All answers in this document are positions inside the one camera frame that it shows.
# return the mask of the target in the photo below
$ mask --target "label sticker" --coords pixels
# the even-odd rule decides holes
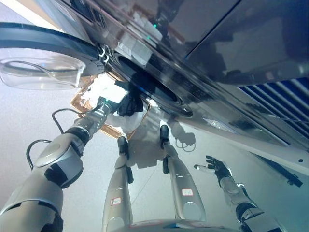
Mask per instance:
[[[111,206],[116,205],[116,204],[120,204],[121,203],[121,198],[117,197],[111,200]]]
[[[192,189],[189,189],[189,188],[183,188],[182,189],[182,194],[183,196],[193,196],[193,191]]]

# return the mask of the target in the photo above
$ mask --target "floor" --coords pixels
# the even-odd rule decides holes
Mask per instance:
[[[0,3],[1,18],[12,21],[9,9]],[[0,208],[12,191],[30,175],[25,150],[33,140],[53,139],[59,131],[51,119],[56,109],[70,107],[70,100],[77,92],[31,91],[5,86],[0,82]],[[163,153],[159,149],[160,124],[157,112],[149,114],[147,127],[142,124],[140,133],[130,141],[132,158],[130,165],[134,182],[129,185],[133,220],[142,221],[158,218],[174,218],[173,199],[169,175],[162,172]],[[69,127],[76,115],[72,112],[59,113],[63,128]],[[205,164],[205,155],[224,160],[231,168],[234,179],[245,184],[250,197],[269,214],[274,215],[288,231],[303,232],[309,228],[309,179],[297,174],[304,182],[301,188],[290,186],[286,179],[265,165],[252,154],[222,144],[211,134],[193,129],[187,125],[169,122],[173,133],[170,142],[179,157],[186,164],[201,195],[206,209],[207,222],[237,229],[239,224],[235,213],[225,203],[222,190],[215,176],[199,172],[194,164]],[[176,146],[175,138],[185,134],[187,139],[195,138],[194,146],[183,150]],[[34,160],[44,145],[32,150]],[[62,218],[65,232],[99,232],[106,189],[118,156],[115,139],[97,133],[87,144],[82,158],[84,172],[69,188],[64,190]]]

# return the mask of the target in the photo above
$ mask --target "black cloth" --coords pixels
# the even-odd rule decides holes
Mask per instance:
[[[141,92],[138,88],[128,82],[125,83],[116,81],[115,85],[118,85],[128,91],[128,94],[121,101],[120,107],[117,111],[119,116],[132,116],[135,112],[143,111],[143,101],[140,98]]]

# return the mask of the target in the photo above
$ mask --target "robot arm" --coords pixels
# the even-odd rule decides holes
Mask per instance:
[[[198,170],[212,170],[226,200],[235,210],[241,229],[244,232],[283,232],[281,225],[250,199],[243,184],[236,184],[228,166],[211,156],[206,156],[208,166],[195,165]]]
[[[119,88],[118,92],[115,91],[117,87],[110,91],[112,94],[119,93],[117,100],[111,101],[108,94],[99,98],[95,110],[77,119],[44,149],[35,161],[30,176],[12,193],[0,211],[1,232],[62,231],[62,189],[81,175],[84,146],[126,95],[126,91]]]

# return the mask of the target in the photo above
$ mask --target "transparent lid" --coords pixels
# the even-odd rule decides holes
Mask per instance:
[[[1,48],[0,78],[10,87],[69,89],[78,86],[85,64],[57,52],[32,48]]]

